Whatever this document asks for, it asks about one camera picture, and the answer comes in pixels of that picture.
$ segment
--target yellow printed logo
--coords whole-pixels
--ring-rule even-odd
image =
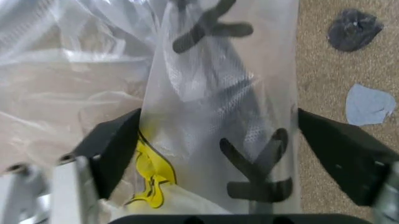
[[[145,190],[140,194],[133,195],[132,199],[126,203],[129,205],[137,200],[144,200],[156,209],[164,203],[164,196],[160,184],[176,184],[175,171],[159,152],[157,152],[149,142],[139,132],[139,140],[136,146],[135,161],[137,172],[144,178]]]

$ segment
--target black x mark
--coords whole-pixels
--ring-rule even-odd
[[[249,182],[229,182],[227,192],[231,198],[258,202],[281,202],[292,194],[292,178],[279,182],[267,182],[273,167],[286,152],[288,134],[284,128],[275,131],[271,140],[254,163],[246,160],[227,140],[220,140],[220,148],[230,162],[244,174]]]
[[[173,42],[173,50],[178,54],[184,53],[205,36],[245,37],[251,35],[254,30],[249,23],[225,24],[218,22],[218,19],[226,14],[235,2],[236,0],[220,0],[215,7],[204,12],[188,33]]]

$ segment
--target plastic wrap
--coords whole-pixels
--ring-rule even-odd
[[[157,22],[146,2],[0,1],[0,169],[46,171],[142,105]]]
[[[231,213],[299,211],[297,10],[297,0],[168,2],[142,107],[133,213],[141,201],[164,207],[171,183]]]

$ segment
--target blue paper towel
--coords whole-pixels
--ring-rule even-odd
[[[351,125],[381,124],[395,107],[391,94],[355,84],[346,98],[346,118]]]

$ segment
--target beige carpet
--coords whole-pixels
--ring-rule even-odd
[[[341,53],[329,46],[331,21],[345,8],[376,15],[384,30],[364,49]],[[300,107],[346,122],[345,99],[355,83],[391,93],[399,102],[399,1],[300,0],[297,74]],[[399,110],[381,125],[364,126],[391,148],[399,145]],[[304,139],[299,151],[302,206],[309,213],[341,213],[371,220],[371,210],[354,205],[323,170]]]

